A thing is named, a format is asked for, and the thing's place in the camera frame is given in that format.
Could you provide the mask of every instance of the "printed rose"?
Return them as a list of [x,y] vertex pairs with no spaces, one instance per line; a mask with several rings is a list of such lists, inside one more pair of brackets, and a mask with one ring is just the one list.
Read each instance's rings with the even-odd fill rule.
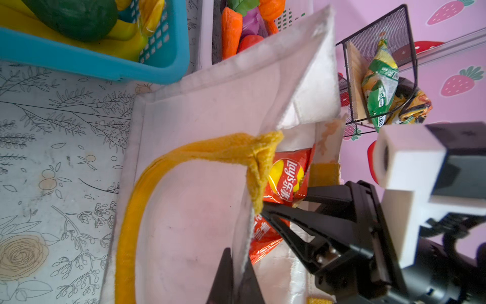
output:
[[38,233],[4,235],[0,241],[0,280],[30,276],[46,261],[48,254],[46,242]]

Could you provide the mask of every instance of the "snack bag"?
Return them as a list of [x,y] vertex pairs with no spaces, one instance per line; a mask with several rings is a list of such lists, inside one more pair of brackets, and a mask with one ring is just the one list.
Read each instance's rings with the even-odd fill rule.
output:
[[[378,43],[375,58],[361,83],[370,116],[389,111],[398,85],[398,66],[386,44],[385,39]],[[383,115],[371,119],[377,131],[384,125],[385,118]]]
[[[417,88],[417,92],[413,91],[414,83],[410,80],[400,77],[398,80],[398,88],[393,98],[393,103],[390,110],[398,107],[401,109],[391,113],[386,124],[421,124],[427,118],[427,114],[432,110],[432,101],[425,95],[425,93]],[[405,102],[413,95],[413,99],[407,104]]]
[[[263,200],[296,207],[306,197],[309,167],[315,148],[275,153]],[[250,260],[255,264],[277,246],[282,238],[261,216],[255,216]]]

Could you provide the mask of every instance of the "wire mesh rack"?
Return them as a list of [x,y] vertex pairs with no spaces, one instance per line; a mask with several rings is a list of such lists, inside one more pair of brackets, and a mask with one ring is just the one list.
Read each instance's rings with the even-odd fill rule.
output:
[[417,54],[415,53],[415,45],[407,5],[403,4],[336,44],[336,46],[342,45],[346,63],[346,77],[339,75],[341,106],[347,107],[349,113],[344,137],[358,134],[358,127],[361,127],[360,134],[376,132],[373,125],[369,123],[370,119],[388,115],[400,108],[406,107],[413,99],[413,94],[411,94],[410,98],[403,106],[393,109],[385,114],[370,116],[366,106],[363,107],[364,114],[361,113],[360,115],[357,113],[357,107],[359,107],[357,102],[361,102],[358,95],[362,94],[362,77],[353,75],[354,70],[351,69],[350,63],[354,64],[352,58],[354,55],[359,56],[361,64],[365,65],[367,69],[375,56],[378,42],[381,39],[387,40],[388,50],[392,54],[398,67],[412,62],[414,71],[413,92],[417,89]]

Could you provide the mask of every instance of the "orange carrot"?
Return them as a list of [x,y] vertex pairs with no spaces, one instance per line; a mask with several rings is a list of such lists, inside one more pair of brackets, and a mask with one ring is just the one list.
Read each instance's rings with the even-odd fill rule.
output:
[[223,60],[236,55],[243,31],[243,16],[225,7],[221,15],[221,34],[223,38]]
[[278,28],[275,21],[265,21],[265,28],[267,29],[268,35],[278,34]]
[[283,14],[285,0],[260,0],[258,9],[263,20],[273,21]]
[[238,52],[242,52],[247,48],[251,47],[252,45],[257,44],[264,40],[265,39],[262,36],[248,35],[245,38],[243,38],[242,41],[240,42],[240,48],[238,49]]

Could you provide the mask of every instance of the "blue plastic basket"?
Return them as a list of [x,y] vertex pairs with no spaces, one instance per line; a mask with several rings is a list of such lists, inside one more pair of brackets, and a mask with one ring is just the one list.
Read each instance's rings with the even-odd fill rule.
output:
[[[138,16],[138,1],[124,13]],[[186,2],[166,3],[156,33],[140,52],[139,63],[100,54],[68,44],[0,28],[0,58],[48,69],[106,80],[139,80],[170,84],[184,76],[189,66]]]

